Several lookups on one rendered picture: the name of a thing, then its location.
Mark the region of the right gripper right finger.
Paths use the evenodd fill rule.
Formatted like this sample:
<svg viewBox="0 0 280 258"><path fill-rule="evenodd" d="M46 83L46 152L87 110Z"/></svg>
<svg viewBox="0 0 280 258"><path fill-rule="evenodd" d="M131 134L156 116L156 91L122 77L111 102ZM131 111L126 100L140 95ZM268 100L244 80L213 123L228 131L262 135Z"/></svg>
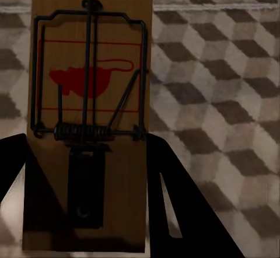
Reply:
<svg viewBox="0 0 280 258"><path fill-rule="evenodd" d="M150 258L244 258L163 138L147 134L146 164ZM160 172L183 238L169 234Z"/></svg>

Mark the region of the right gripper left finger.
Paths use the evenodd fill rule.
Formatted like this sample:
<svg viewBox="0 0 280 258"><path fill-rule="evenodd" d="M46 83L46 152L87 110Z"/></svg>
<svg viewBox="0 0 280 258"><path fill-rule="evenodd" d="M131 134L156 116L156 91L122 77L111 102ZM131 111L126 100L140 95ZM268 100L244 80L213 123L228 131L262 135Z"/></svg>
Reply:
<svg viewBox="0 0 280 258"><path fill-rule="evenodd" d="M0 203L26 163L26 134L0 140Z"/></svg>

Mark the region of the mousetrap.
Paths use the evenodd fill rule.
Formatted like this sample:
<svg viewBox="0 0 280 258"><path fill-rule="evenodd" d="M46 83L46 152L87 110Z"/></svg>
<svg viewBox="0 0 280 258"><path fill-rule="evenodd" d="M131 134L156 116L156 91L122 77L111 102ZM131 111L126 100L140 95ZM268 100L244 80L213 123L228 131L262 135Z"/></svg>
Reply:
<svg viewBox="0 0 280 258"><path fill-rule="evenodd" d="M153 0L31 0L22 250L145 252Z"/></svg>

